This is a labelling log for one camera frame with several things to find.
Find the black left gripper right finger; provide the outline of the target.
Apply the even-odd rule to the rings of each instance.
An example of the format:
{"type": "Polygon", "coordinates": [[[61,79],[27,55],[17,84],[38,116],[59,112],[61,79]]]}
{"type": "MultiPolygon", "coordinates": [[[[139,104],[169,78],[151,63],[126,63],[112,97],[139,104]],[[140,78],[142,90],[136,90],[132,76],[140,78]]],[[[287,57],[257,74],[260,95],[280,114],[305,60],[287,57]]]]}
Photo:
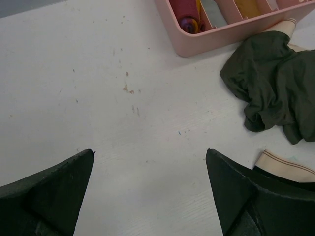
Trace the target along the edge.
{"type": "Polygon", "coordinates": [[[225,236],[312,236],[315,191],[269,178],[209,149],[206,165],[225,236]]]}

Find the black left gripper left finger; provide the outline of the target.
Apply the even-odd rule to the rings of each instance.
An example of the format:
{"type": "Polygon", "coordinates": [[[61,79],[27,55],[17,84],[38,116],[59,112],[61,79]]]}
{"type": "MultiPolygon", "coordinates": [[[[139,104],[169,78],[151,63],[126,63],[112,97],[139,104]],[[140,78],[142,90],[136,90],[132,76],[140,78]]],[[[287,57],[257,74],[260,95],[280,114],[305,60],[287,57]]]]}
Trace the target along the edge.
{"type": "Polygon", "coordinates": [[[71,236],[94,163],[86,149],[0,188],[2,236],[71,236]]]}

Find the black underwear beige waistband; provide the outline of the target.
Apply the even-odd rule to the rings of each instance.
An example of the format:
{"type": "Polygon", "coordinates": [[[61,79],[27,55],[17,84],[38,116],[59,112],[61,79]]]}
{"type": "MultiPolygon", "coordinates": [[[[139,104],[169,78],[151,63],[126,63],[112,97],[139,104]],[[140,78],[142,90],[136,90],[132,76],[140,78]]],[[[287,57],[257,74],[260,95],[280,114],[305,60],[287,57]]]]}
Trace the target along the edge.
{"type": "Polygon", "coordinates": [[[314,192],[315,171],[297,162],[284,159],[264,150],[258,157],[253,170],[300,189],[314,192]]]}

